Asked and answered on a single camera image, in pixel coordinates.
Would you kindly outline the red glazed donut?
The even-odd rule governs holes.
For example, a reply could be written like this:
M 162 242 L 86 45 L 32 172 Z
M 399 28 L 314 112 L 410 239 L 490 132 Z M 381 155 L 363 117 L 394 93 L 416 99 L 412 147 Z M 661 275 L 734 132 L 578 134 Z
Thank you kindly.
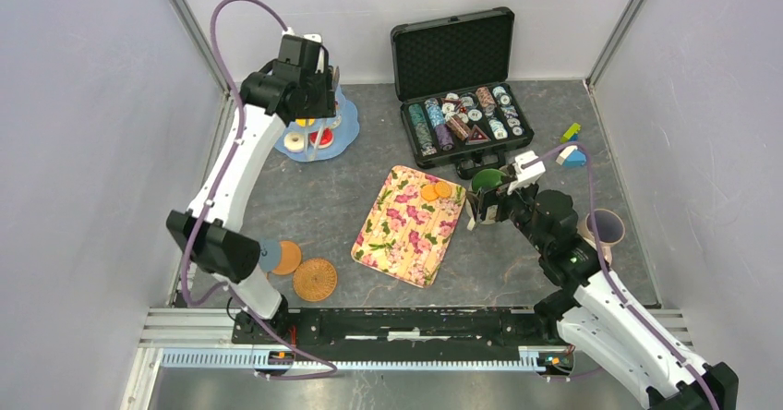
M 334 134 L 330 128 L 324 128 L 308 135 L 310 144 L 317 150 L 329 148 L 334 142 Z

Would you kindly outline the round orange biscuit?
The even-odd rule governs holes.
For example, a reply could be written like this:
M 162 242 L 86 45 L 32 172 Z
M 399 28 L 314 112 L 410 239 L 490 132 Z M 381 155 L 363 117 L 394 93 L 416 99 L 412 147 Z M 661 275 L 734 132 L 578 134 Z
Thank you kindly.
M 421 198 L 424 201 L 432 202 L 439 198 L 439 194 L 436 189 L 435 184 L 429 184 L 421 188 L 420 191 Z
M 434 193 L 441 199 L 449 198 L 452 195 L 452 186 L 445 181 L 439 181 L 432 187 Z

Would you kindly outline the white glazed donut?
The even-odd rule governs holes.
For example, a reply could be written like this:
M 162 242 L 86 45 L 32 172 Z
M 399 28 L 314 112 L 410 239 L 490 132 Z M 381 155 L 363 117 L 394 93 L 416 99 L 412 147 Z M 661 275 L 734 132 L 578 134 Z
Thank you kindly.
M 290 153 L 301 153 L 309 147 L 309 138 L 299 132 L 288 132 L 283 138 L 283 145 Z

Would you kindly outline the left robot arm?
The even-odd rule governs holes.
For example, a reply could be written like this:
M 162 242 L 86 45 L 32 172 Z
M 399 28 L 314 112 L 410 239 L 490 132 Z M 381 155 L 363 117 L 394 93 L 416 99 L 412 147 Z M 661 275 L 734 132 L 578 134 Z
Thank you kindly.
M 165 223 L 183 252 L 179 280 L 186 304 L 199 304 L 187 288 L 188 269 L 196 265 L 256 318 L 254 329 L 268 343 L 288 335 L 290 319 L 259 265 L 261 243 L 240 230 L 253 186 L 285 129 L 298 119 L 335 115 L 333 74 L 320 35 L 287 31 L 277 58 L 241 82 L 229 135 L 199 193 L 185 211 L 170 211 Z

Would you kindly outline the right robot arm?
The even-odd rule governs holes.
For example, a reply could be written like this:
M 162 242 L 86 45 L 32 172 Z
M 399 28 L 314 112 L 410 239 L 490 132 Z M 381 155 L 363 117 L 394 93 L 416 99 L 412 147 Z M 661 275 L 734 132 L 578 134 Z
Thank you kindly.
M 545 170 L 524 152 L 476 172 L 467 192 L 471 223 L 512 223 L 557 288 L 534 307 L 536 337 L 584 351 L 644 409 L 736 408 L 735 371 L 686 347 L 627 290 L 597 242 L 578 233 L 572 197 L 540 189 Z

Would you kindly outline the green-inside floral mug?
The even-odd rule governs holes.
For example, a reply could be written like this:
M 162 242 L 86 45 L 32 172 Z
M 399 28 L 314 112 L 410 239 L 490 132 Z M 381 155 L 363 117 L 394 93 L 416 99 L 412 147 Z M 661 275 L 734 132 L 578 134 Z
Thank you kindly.
M 469 213 L 467 229 L 473 231 L 479 224 L 497 221 L 500 197 L 505 193 L 507 174 L 498 169 L 485 169 L 475 174 L 471 189 L 466 192 Z

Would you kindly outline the colourful toy block stack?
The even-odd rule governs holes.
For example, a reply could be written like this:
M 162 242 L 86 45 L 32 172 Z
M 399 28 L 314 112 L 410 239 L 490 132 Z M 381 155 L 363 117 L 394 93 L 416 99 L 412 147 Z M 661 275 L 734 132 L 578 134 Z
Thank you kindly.
M 566 129 L 562 134 L 560 142 L 562 144 L 570 144 L 571 142 L 577 141 L 581 129 L 582 126 L 580 124 L 571 124 L 569 128 Z M 582 151 L 579 150 L 578 146 L 570 144 L 559 153 L 558 157 L 556 158 L 556 163 L 562 167 L 567 168 L 582 167 L 586 165 L 586 156 Z

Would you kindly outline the blue three-tier cake stand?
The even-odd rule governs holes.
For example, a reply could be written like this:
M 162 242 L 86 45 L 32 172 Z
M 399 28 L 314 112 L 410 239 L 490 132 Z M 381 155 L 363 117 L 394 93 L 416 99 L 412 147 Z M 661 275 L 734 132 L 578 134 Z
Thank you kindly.
M 317 150 L 309 142 L 309 147 L 304 152 L 290 153 L 283 145 L 283 138 L 288 132 L 295 131 L 308 136 L 324 128 L 330 128 L 334 134 L 334 142 L 329 148 Z M 359 131 L 357 108 L 345 97 L 342 86 L 339 85 L 335 93 L 335 117 L 314 119 L 312 123 L 305 120 L 295 121 L 276 141 L 274 149 L 300 163 L 329 160 L 343 153 L 357 138 Z

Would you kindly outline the black poker chip case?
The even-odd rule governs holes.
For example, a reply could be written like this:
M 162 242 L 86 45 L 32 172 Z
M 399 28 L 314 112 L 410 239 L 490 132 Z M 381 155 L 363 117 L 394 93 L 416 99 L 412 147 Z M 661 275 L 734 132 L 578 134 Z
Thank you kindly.
M 500 168 L 534 131 L 507 83 L 515 15 L 506 6 L 391 29 L 396 95 L 416 164 L 469 179 Z

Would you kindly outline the beige mug purple inside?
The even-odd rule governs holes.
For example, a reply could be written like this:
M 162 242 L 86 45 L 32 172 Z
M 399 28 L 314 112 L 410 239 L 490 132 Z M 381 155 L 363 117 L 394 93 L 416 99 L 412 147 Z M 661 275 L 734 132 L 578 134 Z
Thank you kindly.
M 596 209 L 579 222 L 577 232 L 593 248 L 597 248 L 596 235 L 598 235 L 604 258 L 607 264 L 611 264 L 612 248 L 624 239 L 626 227 L 614 211 Z

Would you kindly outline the floral rectangular tray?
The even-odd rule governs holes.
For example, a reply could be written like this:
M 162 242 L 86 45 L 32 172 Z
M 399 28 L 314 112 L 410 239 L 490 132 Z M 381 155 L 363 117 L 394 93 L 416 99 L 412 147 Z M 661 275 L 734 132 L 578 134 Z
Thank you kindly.
M 445 181 L 449 198 L 427 202 L 421 188 Z M 466 189 L 446 179 L 395 165 L 360 227 L 353 261 L 418 288 L 438 274 L 466 201 Z

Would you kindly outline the blue smiley coaster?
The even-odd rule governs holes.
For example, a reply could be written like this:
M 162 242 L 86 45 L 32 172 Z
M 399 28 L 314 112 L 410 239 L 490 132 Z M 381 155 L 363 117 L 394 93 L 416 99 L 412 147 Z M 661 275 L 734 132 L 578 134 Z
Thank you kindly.
M 281 263 L 282 246 L 279 240 L 261 239 L 259 251 L 259 266 L 264 272 L 273 271 Z

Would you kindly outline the cork coaster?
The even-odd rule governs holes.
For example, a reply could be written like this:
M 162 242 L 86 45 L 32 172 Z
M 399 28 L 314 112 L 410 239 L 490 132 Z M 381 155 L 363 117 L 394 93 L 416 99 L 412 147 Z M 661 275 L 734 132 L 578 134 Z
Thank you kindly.
M 302 250 L 297 243 L 289 240 L 281 241 L 280 248 L 279 263 L 271 272 L 276 275 L 292 274 L 302 263 Z

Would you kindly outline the woven rattan coaster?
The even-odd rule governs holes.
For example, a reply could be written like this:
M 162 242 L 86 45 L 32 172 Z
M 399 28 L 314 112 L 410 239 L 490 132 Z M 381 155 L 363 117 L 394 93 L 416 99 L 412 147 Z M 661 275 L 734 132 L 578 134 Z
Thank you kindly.
M 301 263 L 292 278 L 295 293 L 307 302 L 329 297 L 337 287 L 338 274 L 326 259 L 308 259 Z

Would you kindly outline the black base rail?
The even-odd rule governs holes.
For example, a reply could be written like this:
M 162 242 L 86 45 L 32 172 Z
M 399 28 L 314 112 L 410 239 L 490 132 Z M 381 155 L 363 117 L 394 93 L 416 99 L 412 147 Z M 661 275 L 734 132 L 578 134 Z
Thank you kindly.
M 264 322 L 302 347 L 354 336 L 385 339 L 393 332 L 501 345 L 564 344 L 554 321 L 526 307 L 302 307 L 278 311 Z

